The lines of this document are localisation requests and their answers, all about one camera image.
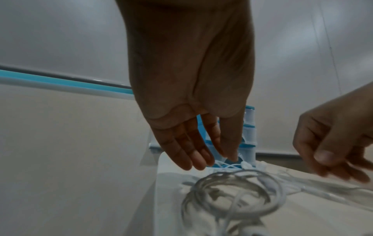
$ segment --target white table surface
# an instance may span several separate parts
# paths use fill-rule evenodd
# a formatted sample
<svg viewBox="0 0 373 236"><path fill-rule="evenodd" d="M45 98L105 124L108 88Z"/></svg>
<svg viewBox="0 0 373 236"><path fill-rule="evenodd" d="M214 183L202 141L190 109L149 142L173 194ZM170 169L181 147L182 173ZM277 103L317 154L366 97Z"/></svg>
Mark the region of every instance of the white table surface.
<svg viewBox="0 0 373 236"><path fill-rule="evenodd" d="M324 179L304 172L268 164L267 171L277 173L287 171L293 176L326 182ZM154 236L181 236L180 203L187 191L183 182L195 182L212 173L204 171L184 171L178 168L163 153L160 156L155 187ZM272 236L365 236L373 232L373 213L321 199L306 193L287 197L286 203L275 213L262 217Z"/></svg>

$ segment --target hand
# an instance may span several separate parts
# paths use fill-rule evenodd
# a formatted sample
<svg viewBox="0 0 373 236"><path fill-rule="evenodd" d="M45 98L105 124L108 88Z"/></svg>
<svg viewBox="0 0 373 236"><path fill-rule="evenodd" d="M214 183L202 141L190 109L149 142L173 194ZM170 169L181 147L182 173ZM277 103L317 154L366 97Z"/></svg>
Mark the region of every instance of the hand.
<svg viewBox="0 0 373 236"><path fill-rule="evenodd" d="M321 176L369 182L364 150L373 143L373 83L301 115L293 145Z"/></svg>
<svg viewBox="0 0 373 236"><path fill-rule="evenodd" d="M236 161L254 75L248 2L117 3L127 28L133 93L161 147L185 170L213 165L197 129L201 114L218 152Z"/></svg>

